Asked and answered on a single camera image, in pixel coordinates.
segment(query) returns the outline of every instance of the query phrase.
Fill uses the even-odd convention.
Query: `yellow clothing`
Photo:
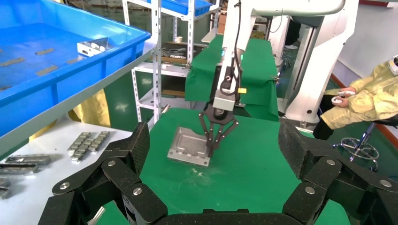
[[[388,62],[376,66],[370,76],[350,86],[356,94],[348,97],[348,107],[336,106],[321,116],[331,129],[355,122],[388,119],[398,113],[398,76],[388,68]],[[325,95],[337,95],[338,90],[328,90]]]

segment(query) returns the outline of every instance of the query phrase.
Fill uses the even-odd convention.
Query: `white table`
[[[67,148],[85,131],[92,132],[91,137],[96,137],[101,131],[110,131],[111,134],[97,153],[87,153],[83,160],[76,164],[71,161]],[[57,182],[94,163],[110,142],[130,135],[131,132],[127,131],[60,119],[44,135],[12,154],[50,154],[51,163],[40,167],[40,171],[33,175],[3,176],[8,177],[11,182],[11,195],[8,199],[0,200],[0,224],[36,225],[47,199],[53,196],[51,190]]]

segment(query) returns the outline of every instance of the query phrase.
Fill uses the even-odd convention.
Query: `yellow tag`
[[[246,94],[246,88],[238,88],[237,92],[241,94]]]

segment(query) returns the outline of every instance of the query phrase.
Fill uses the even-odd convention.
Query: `shelving unit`
[[[158,12],[160,12],[160,0],[153,0],[152,3],[152,36],[150,39],[144,42],[144,49],[143,53],[140,57],[135,59],[134,61],[130,62],[129,64],[125,65],[124,67],[120,68],[119,70],[115,71],[114,73],[108,75],[107,77],[101,79],[97,83],[89,86],[88,88],[80,91],[79,93],[67,98],[66,100],[54,105],[53,107],[49,108],[48,110],[38,114],[37,116],[33,117],[32,119],[24,122],[20,126],[16,127],[15,129],[11,130],[10,132],[6,133],[5,135],[0,137],[0,155],[5,154],[9,149],[17,146],[29,136],[36,133],[42,127],[52,123],[53,121],[57,120],[65,113],[73,109],[76,105],[82,103],[87,98],[91,97],[101,89],[104,89],[112,82],[116,81],[126,73],[130,72],[133,68],[144,62],[149,58],[154,58],[156,60],[153,61],[153,67],[158,68],[157,71],[161,71],[161,64],[158,63],[161,61],[161,39],[160,39],[160,27],[161,27],[161,17],[158,16]],[[153,76],[157,79],[158,73],[153,72]],[[155,96],[160,96],[160,83],[159,85],[154,85],[154,93]],[[155,107],[155,119],[159,118],[160,115],[160,100],[159,103],[156,104]]]
[[[127,2],[131,2],[143,7],[147,8],[153,8],[153,3],[148,3],[144,0],[122,0],[123,1],[123,12],[124,12],[124,18],[125,22],[127,25],[130,24],[129,21],[129,12],[127,8]],[[217,0],[216,4],[211,6],[209,11],[195,16],[195,0],[188,0],[188,15],[183,15],[181,13],[174,12],[172,10],[166,9],[166,8],[159,8],[159,12],[172,15],[173,18],[173,40],[176,41],[177,39],[177,27],[178,27],[178,18],[180,18],[182,21],[187,21],[188,22],[188,41],[187,41],[187,65],[186,67],[179,67],[171,64],[162,64],[161,63],[161,54],[158,54],[157,61],[159,64],[154,63],[149,63],[149,62],[143,62],[134,69],[131,70],[131,74],[133,77],[133,87],[134,87],[134,98],[136,102],[136,109],[137,109],[137,117],[138,121],[142,121],[141,117],[141,107],[142,108],[147,108],[147,109],[154,109],[154,118],[151,119],[150,123],[156,123],[159,120],[159,116],[161,114],[161,107],[165,106],[166,104],[163,104],[162,99],[164,101],[171,101],[169,98],[161,98],[161,76],[155,75],[155,70],[153,68],[159,68],[159,71],[161,71],[159,74],[162,75],[168,75],[168,76],[178,76],[178,77],[187,77],[188,72],[189,72],[189,66],[191,65],[192,59],[193,59],[193,47],[194,47],[194,42],[193,42],[193,37],[194,37],[194,22],[196,20],[199,20],[201,18],[204,18],[205,16],[215,13],[215,23],[214,28],[217,30],[218,27],[218,10],[219,10],[219,5],[220,5],[220,0]],[[152,31],[154,31],[154,26],[159,26],[159,33],[160,33],[160,22],[158,24],[153,23],[153,18],[152,18]],[[151,89],[149,92],[147,92],[142,98],[138,97],[138,86],[137,86],[137,75],[136,72],[146,72],[146,73],[153,73],[153,89]]]

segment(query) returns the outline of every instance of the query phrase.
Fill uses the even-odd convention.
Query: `stool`
[[[375,164],[374,167],[370,167],[369,169],[377,172],[378,163],[377,159],[379,158],[379,151],[372,145],[370,145],[367,141],[372,135],[372,131],[375,128],[376,124],[383,124],[387,126],[393,126],[397,128],[398,126],[398,115],[395,115],[386,120],[375,120],[373,121],[366,132],[362,135],[361,139],[346,137],[341,139],[339,144],[334,144],[333,148],[337,148],[338,146],[343,147],[346,151],[348,151],[352,156],[350,157],[350,162],[354,161],[355,157],[372,160]]]

